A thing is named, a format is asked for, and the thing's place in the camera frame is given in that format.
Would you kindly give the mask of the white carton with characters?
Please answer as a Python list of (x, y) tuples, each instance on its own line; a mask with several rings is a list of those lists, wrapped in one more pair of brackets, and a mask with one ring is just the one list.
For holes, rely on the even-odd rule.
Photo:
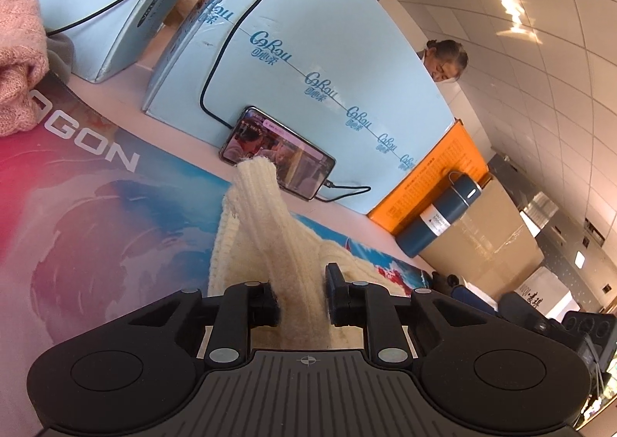
[(570, 290), (546, 267), (535, 270), (516, 293), (547, 319), (561, 321), (576, 305)]

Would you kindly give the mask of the large light blue carton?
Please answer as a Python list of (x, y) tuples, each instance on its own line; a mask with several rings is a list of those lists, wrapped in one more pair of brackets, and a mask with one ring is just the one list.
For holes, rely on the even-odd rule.
[(369, 213), (454, 123), (376, 0), (200, 0), (159, 59), (144, 111), (221, 147), (256, 107), (332, 156)]

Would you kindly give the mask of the dark blue vacuum bottle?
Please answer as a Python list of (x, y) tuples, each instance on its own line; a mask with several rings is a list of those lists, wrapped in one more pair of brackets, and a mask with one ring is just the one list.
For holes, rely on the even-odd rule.
[(448, 188), (395, 237), (398, 247), (409, 257), (419, 255), (469, 210), (481, 192), (468, 174), (448, 173)]

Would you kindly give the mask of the orange cardboard box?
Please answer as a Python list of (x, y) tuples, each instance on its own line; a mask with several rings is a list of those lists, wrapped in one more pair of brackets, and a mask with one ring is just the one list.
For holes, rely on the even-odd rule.
[(456, 120), (431, 152), (367, 217), (397, 235), (462, 174), (483, 186), (488, 180), (488, 166), (462, 121)]

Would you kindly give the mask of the black smartphone playing video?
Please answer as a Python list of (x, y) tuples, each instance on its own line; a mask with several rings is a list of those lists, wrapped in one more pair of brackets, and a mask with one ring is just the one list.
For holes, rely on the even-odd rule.
[(276, 167), (279, 186), (292, 195), (313, 200), (336, 160), (256, 107), (247, 107), (233, 127), (220, 159), (232, 165), (267, 158)]

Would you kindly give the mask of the woman in plaid jacket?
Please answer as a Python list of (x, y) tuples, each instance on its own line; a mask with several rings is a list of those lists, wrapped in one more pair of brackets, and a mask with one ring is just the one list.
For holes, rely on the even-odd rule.
[(429, 40), (417, 55), (435, 83), (457, 81), (469, 64), (463, 45), (452, 39)]

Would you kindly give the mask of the cream knitted sweater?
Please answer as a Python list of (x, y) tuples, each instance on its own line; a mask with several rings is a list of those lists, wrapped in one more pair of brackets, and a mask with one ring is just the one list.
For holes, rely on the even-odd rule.
[(409, 293), (366, 260), (326, 241), (296, 220), (283, 201), (274, 164), (254, 158), (238, 164), (223, 198), (208, 277), (209, 296), (247, 281), (271, 285), (280, 308), (276, 327), (253, 332), (253, 346), (323, 350), (363, 346), (361, 328), (329, 321), (325, 268), (336, 263), (347, 281), (383, 285), (394, 296)]

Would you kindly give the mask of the brown cardboard box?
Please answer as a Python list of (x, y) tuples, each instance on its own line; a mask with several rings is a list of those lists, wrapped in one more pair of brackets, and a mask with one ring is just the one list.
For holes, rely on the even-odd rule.
[(544, 254), (497, 178), (420, 257), (442, 275), (455, 274), (498, 300), (541, 265)]

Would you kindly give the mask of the pink knitted sweater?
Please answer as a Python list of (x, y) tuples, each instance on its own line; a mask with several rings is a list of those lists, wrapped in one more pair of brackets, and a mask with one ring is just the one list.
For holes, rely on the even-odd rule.
[(1, 0), (1, 136), (27, 132), (38, 123), (30, 98), (48, 73), (46, 35), (38, 0)]

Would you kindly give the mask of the anime print desk mat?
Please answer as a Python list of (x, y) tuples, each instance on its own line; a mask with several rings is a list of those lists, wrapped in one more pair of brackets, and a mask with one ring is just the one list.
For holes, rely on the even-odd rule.
[(26, 392), (57, 343), (208, 284), (228, 182), (91, 109), (55, 76), (41, 123), (1, 142), (1, 432), (40, 428)]

